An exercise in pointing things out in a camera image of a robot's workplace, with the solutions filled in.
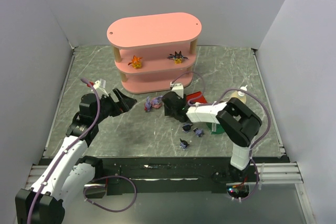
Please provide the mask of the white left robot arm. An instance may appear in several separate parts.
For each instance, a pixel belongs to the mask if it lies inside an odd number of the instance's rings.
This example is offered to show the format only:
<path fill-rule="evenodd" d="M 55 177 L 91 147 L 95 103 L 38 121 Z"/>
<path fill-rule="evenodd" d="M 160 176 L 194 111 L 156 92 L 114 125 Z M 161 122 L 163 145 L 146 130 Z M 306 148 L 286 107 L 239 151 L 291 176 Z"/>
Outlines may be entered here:
<path fill-rule="evenodd" d="M 18 223 L 62 223 L 66 208 L 85 184 L 102 177 L 102 159 L 85 156 L 99 132 L 99 123 L 130 111 L 137 100 L 114 89 L 114 101 L 104 90 L 81 97 L 79 111 L 68 127 L 63 143 L 43 174 L 29 189 L 15 197 Z"/>

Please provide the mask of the black winged pikachu figure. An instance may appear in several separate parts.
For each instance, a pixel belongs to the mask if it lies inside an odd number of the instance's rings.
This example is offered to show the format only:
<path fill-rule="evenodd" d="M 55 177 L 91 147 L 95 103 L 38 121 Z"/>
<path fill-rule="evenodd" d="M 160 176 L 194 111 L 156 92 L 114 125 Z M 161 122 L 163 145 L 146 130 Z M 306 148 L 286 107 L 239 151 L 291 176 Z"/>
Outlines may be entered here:
<path fill-rule="evenodd" d="M 188 60 L 188 57 L 184 56 L 181 51 L 175 51 L 174 54 L 170 54 L 167 59 L 173 60 L 176 64 L 181 64 L 184 60 Z"/>

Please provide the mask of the orange pikachu figure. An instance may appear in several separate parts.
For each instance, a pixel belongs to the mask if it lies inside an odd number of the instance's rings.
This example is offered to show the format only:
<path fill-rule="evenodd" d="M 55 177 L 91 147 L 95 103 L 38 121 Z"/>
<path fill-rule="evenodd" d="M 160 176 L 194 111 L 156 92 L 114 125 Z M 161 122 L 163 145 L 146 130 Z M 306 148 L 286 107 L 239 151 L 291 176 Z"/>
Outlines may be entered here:
<path fill-rule="evenodd" d="M 132 66 L 134 69 L 140 69 L 142 67 L 142 57 L 133 56 L 131 61 L 128 63 L 128 66 Z"/>

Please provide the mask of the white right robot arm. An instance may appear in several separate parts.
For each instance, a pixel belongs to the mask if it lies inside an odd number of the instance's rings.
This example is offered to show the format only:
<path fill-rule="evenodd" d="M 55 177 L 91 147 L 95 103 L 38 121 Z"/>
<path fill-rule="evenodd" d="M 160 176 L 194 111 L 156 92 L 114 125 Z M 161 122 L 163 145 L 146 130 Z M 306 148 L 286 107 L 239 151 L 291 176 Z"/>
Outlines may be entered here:
<path fill-rule="evenodd" d="M 206 105 L 195 103 L 189 105 L 186 97 L 181 98 L 170 91 L 162 97 L 165 115 L 181 123 L 214 123 L 224 129 L 233 142 L 230 165 L 243 171 L 250 163 L 251 143 L 258 134 L 262 121 L 247 105 L 238 98 L 227 102 Z"/>

